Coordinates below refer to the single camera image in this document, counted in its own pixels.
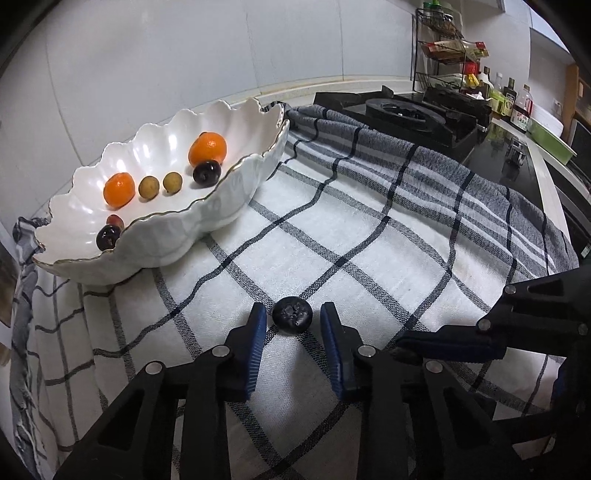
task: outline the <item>sauce bottle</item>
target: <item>sauce bottle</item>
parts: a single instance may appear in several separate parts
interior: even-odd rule
[[[509,85],[503,88],[503,95],[506,97],[505,105],[501,115],[505,122],[511,121],[511,114],[513,113],[513,105],[517,100],[517,92],[515,91],[515,79],[509,78]]]
[[[523,90],[519,92],[515,105],[513,105],[513,113],[511,114],[511,125],[517,130],[525,133],[527,131],[527,124],[530,121],[531,110],[534,107],[534,100],[530,94],[530,87],[523,86]]]

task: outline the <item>checkered cloth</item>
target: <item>checkered cloth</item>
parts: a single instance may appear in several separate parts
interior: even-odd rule
[[[282,163],[250,208],[173,265],[83,286],[36,269],[35,225],[18,225],[11,393],[15,440],[38,478],[51,478],[145,364],[190,362],[243,324],[253,302],[270,312],[298,295],[315,312],[309,331],[286,336],[269,322],[251,401],[227,405],[232,478],[353,479],[361,412],[330,389],[323,302],[385,348],[406,329],[473,325],[505,284],[578,266],[519,193],[318,106],[288,116]],[[502,418],[547,408],[560,360],[509,350],[503,361],[449,368],[497,400]],[[181,405],[173,478],[182,419]]]

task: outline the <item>cabinet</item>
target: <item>cabinet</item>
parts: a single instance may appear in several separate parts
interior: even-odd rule
[[[582,78],[576,63],[566,69],[566,84],[564,89],[564,106],[562,122],[564,131],[562,139],[568,141],[570,126],[573,119],[578,120],[588,130],[591,130],[591,82]]]

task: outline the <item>white ceramic bowl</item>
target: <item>white ceramic bowl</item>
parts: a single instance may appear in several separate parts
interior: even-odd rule
[[[107,145],[95,166],[78,168],[72,189],[51,199],[51,223],[35,232],[44,251],[33,260],[50,273],[94,285],[117,283],[140,268],[177,261],[195,240],[238,217],[276,168],[288,130],[283,105],[263,112],[255,99],[237,109],[218,100],[203,113],[181,110],[166,125],[143,125],[133,140]],[[220,180],[205,189],[193,181],[187,160],[203,131],[223,135],[228,145]],[[145,201],[136,192],[127,205],[111,209],[103,187],[124,171],[134,178],[136,190],[146,175],[159,179],[157,197]],[[162,187],[171,171],[183,177],[183,187],[174,195]],[[114,249],[101,252],[96,234],[111,213],[122,218],[125,229]]]

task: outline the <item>bottle label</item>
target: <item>bottle label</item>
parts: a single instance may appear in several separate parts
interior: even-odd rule
[[[505,103],[503,104],[503,111],[501,112],[502,116],[510,116],[511,111],[513,110],[513,103],[513,98],[508,96],[507,100],[505,100]]]
[[[530,121],[530,117],[526,114],[518,112],[517,108],[513,109],[513,114],[511,115],[511,123],[515,125],[520,130],[526,131],[527,124]]]

